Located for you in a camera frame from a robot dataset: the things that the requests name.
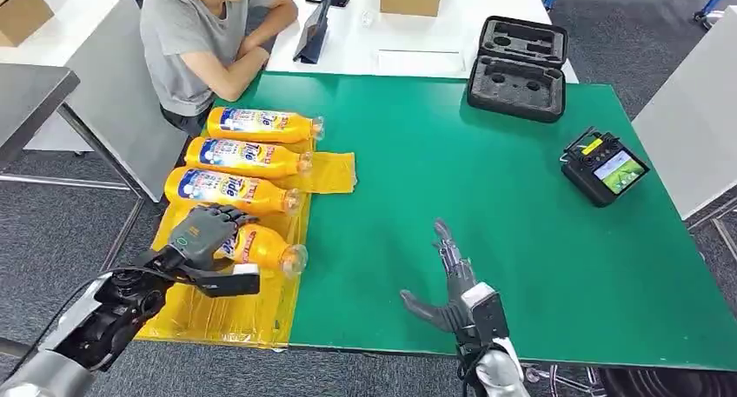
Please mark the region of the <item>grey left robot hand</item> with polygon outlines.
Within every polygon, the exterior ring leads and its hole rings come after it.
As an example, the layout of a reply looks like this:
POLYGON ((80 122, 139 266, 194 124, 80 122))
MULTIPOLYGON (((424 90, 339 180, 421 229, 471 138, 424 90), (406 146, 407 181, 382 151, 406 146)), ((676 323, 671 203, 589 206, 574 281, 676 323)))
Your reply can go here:
POLYGON ((229 259, 215 258, 215 252, 233 238, 240 227, 257 222, 258 217, 232 205, 197 205, 173 227, 166 246, 176 250, 189 267, 219 271, 229 265, 229 259))

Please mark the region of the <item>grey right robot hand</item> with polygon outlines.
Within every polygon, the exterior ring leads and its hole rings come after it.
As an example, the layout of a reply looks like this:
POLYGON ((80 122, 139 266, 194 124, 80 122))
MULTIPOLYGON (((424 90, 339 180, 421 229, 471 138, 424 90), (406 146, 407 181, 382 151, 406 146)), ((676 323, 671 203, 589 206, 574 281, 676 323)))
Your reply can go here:
POLYGON ((434 246, 446 275, 447 302, 440 306, 428 304, 417 299, 407 289, 401 290, 399 295, 404 307, 411 314, 429 322, 443 332, 458 333, 473 324, 461 296, 477 281, 469 261, 463 258, 443 219, 435 220, 434 231, 437 236, 434 246))

